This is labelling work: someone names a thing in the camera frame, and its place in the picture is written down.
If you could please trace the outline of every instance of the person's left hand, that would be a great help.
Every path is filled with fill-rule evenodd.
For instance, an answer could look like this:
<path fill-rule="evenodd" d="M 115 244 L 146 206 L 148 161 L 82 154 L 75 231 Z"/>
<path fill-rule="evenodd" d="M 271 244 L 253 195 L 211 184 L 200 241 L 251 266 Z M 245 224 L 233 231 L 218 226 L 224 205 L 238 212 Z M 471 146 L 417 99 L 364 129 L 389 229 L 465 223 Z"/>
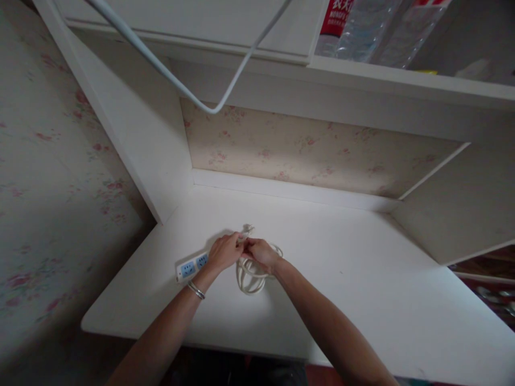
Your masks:
<path fill-rule="evenodd" d="M 209 251 L 208 264 L 220 272 L 233 265 L 243 253 L 244 244 L 238 243 L 241 233 L 224 235 L 217 239 Z"/>

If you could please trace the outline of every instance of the bottle label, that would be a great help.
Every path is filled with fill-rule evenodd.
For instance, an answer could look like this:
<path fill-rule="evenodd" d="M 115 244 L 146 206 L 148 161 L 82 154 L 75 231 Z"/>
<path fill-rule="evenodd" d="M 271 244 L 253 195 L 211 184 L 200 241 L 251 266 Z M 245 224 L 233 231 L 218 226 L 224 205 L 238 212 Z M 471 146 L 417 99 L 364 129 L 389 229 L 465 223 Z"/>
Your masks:
<path fill-rule="evenodd" d="M 447 8 L 452 0 L 415 0 L 413 6 L 438 6 Z"/>
<path fill-rule="evenodd" d="M 330 0 L 320 35 L 342 36 L 354 0 Z"/>

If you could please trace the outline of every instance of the person's right hand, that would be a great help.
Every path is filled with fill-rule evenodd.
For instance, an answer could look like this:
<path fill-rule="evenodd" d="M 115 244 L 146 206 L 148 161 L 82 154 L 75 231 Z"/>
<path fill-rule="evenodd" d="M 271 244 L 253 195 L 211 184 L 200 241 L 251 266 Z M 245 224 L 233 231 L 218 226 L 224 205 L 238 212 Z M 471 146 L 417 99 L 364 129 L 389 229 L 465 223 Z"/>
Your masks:
<path fill-rule="evenodd" d="M 282 259 L 265 240 L 251 238 L 245 240 L 242 257 L 256 260 L 268 274 L 274 274 L 277 263 Z"/>

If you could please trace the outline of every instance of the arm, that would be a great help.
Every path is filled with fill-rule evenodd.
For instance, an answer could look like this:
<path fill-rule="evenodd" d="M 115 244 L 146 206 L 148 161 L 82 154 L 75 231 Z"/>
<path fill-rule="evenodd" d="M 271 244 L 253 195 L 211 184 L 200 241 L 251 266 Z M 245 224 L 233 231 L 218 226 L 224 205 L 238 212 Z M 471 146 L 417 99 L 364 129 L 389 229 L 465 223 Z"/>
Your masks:
<path fill-rule="evenodd" d="M 265 240 L 247 239 L 245 246 L 246 255 L 281 283 L 311 336 L 346 384 L 398 385 L 356 326 L 293 265 L 280 258 Z"/>
<path fill-rule="evenodd" d="M 192 280 L 203 293 L 217 276 L 243 252 L 239 233 L 218 239 L 209 251 L 209 261 Z M 166 306 L 130 349 L 107 386 L 157 385 L 179 350 L 201 299 L 187 286 Z"/>

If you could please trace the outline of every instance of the blue outlet socket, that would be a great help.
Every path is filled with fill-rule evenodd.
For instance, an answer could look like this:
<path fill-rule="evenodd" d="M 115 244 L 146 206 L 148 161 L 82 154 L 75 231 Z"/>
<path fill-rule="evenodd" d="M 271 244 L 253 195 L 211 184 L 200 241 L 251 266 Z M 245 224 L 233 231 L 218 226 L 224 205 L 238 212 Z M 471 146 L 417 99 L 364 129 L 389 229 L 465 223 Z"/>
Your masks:
<path fill-rule="evenodd" d="M 195 263 L 197 264 L 198 269 L 205 266 L 205 264 L 208 262 L 208 254 L 203 254 L 201 257 L 198 257 L 197 260 L 195 260 Z"/>
<path fill-rule="evenodd" d="M 195 265 L 193 262 L 187 263 L 181 267 L 182 277 L 186 278 L 195 273 Z"/>

